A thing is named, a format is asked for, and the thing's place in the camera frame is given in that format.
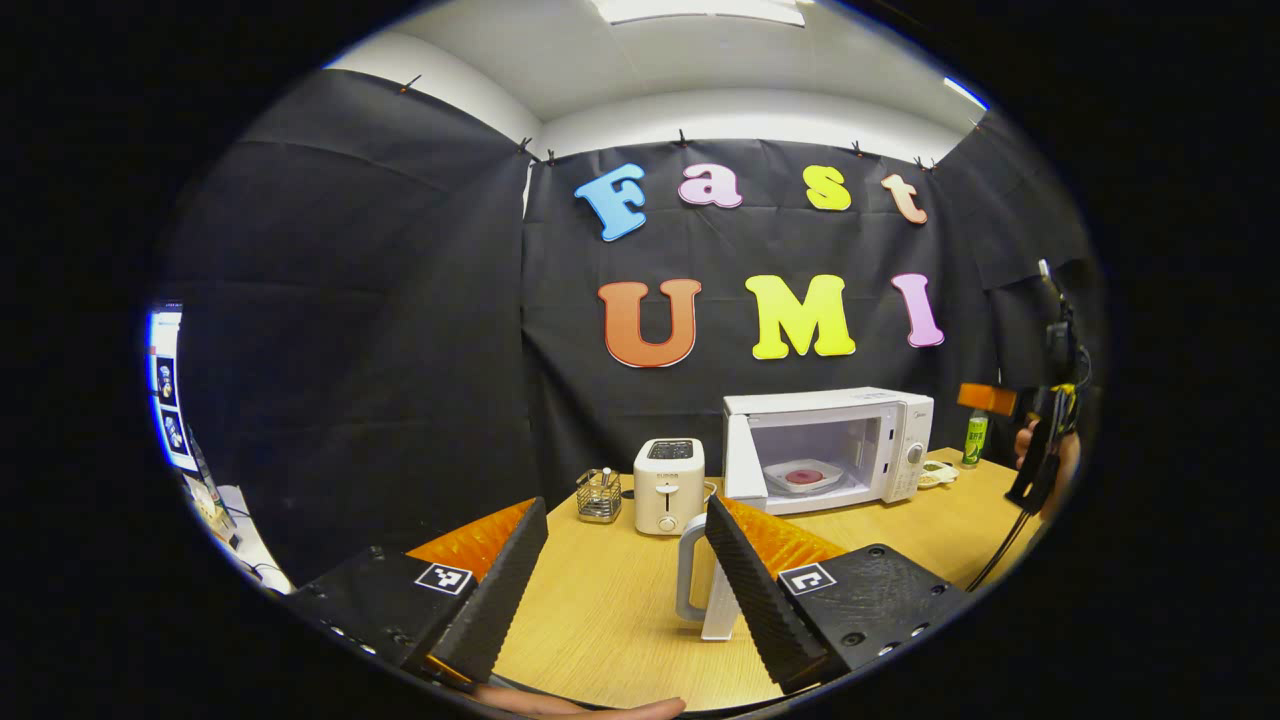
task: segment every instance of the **microwave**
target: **microwave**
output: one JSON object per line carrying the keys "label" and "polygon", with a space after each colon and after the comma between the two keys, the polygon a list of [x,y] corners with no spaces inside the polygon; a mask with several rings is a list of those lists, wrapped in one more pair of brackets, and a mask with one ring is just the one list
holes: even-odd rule
{"label": "microwave", "polygon": [[[861,387],[724,397],[723,492],[771,515],[915,495],[933,398]],[[739,607],[714,566],[704,641],[727,641]]]}

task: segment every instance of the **ceiling light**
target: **ceiling light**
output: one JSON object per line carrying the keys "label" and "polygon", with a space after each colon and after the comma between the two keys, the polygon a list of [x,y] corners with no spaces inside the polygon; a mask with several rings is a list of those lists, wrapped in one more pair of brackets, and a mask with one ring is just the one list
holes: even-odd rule
{"label": "ceiling light", "polygon": [[591,0],[591,4],[609,24],[678,15],[719,15],[804,27],[804,15],[796,9],[796,0]]}
{"label": "ceiling light", "polygon": [[978,97],[974,94],[972,94],[968,90],[965,90],[964,87],[961,87],[959,82],[956,82],[956,81],[954,81],[954,79],[951,79],[948,77],[945,77],[945,78],[942,78],[942,85],[950,87],[951,90],[955,90],[960,95],[964,95],[965,97],[969,99],[970,102],[973,102],[974,105],[982,108],[983,110],[989,110],[989,108],[987,108],[986,102],[983,102],[982,100],[978,100]]}

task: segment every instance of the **table surface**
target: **table surface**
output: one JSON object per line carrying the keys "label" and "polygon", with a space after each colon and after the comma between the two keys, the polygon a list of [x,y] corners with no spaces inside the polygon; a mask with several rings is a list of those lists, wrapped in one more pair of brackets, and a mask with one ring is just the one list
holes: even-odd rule
{"label": "table surface", "polygon": [[[931,460],[959,466],[960,452],[936,450]],[[954,483],[924,488],[909,500],[868,502],[785,515],[797,527],[855,550],[874,542],[906,555],[936,575],[965,587],[991,560],[1018,518],[1004,498],[1014,470],[986,460],[960,470]],[[623,475],[623,488],[631,487]],[[634,501],[608,525],[584,523],[570,497],[548,512],[549,537],[525,589],[494,673],[541,692],[611,707],[678,696],[708,710],[782,696],[769,679],[739,616],[733,637],[707,642],[701,623],[676,615],[677,536],[641,536]],[[1039,529],[1030,518],[987,583],[1023,553]],[[691,597],[705,605],[713,555],[698,541]]]}

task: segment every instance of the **colorful foam letter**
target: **colorful foam letter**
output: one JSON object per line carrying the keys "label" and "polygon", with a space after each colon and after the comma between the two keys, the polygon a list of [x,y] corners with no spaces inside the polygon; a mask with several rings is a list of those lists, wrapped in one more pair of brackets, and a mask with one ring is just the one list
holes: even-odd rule
{"label": "colorful foam letter", "polygon": [[746,278],[746,290],[755,293],[760,314],[760,342],[751,348],[751,355],[758,360],[778,360],[787,356],[787,343],[782,342],[780,325],[787,331],[791,345],[800,355],[809,352],[814,328],[818,329],[818,342],[813,348],[818,355],[854,352],[854,338],[849,337],[845,302],[841,297],[845,281],[836,275],[814,275],[809,281],[804,305],[777,275]]}
{"label": "colorful foam letter", "polygon": [[685,168],[685,177],[694,178],[680,183],[676,191],[680,199],[692,205],[710,205],[714,202],[721,208],[737,208],[742,204],[742,196],[737,193],[737,176],[724,165],[700,163]]}
{"label": "colorful foam letter", "polygon": [[902,300],[906,300],[906,316],[911,320],[911,334],[906,336],[908,345],[911,347],[942,345],[945,336],[933,322],[929,296],[924,293],[924,286],[929,284],[929,278],[911,273],[895,275],[890,282],[902,291]]}
{"label": "colorful foam letter", "polygon": [[902,213],[902,217],[908,220],[923,225],[924,220],[929,219],[929,215],[916,208],[915,201],[911,200],[911,196],[915,195],[915,187],[906,184],[901,176],[895,173],[882,179],[881,187],[893,193],[893,202],[897,204],[897,211]]}
{"label": "colorful foam letter", "polygon": [[596,292],[604,301],[604,346],[618,363],[632,368],[666,368],[694,350],[698,334],[694,296],[703,290],[703,283],[675,279],[662,283],[658,290],[671,299],[671,337],[660,345],[645,342],[640,336],[640,299],[649,295],[644,283],[609,283]]}
{"label": "colorful foam letter", "polygon": [[845,176],[827,165],[809,165],[804,169],[804,183],[809,186],[805,195],[809,202],[819,210],[847,210],[854,200],[845,186]]}
{"label": "colorful foam letter", "polygon": [[604,229],[600,240],[613,242],[644,224],[644,213],[627,208],[627,202],[640,208],[644,205],[644,191],[632,181],[644,177],[644,168],[627,163],[605,173],[573,191],[573,197],[585,197],[591,209],[600,217]]}

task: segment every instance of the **orange object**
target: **orange object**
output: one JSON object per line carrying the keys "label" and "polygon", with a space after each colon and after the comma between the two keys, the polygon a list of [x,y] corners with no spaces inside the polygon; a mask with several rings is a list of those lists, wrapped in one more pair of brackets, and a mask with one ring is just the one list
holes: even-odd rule
{"label": "orange object", "polygon": [[973,383],[960,383],[960,396],[956,397],[956,405],[1000,413],[1001,415],[1012,415],[1016,404],[1018,393],[1011,389]]}
{"label": "orange object", "polygon": [[529,498],[492,515],[485,515],[426,544],[415,547],[404,555],[425,562],[439,562],[451,568],[471,570],[479,583],[493,566],[502,547],[507,544],[507,538],[516,530],[520,519],[525,516],[525,511],[532,503],[534,498]]}
{"label": "orange object", "polygon": [[777,579],[778,573],[783,570],[822,562],[849,552],[833,542],[824,541],[745,502],[728,497],[721,497],[721,502],[742,529],[746,541],[751,543],[751,550],[760,556],[773,579]]}

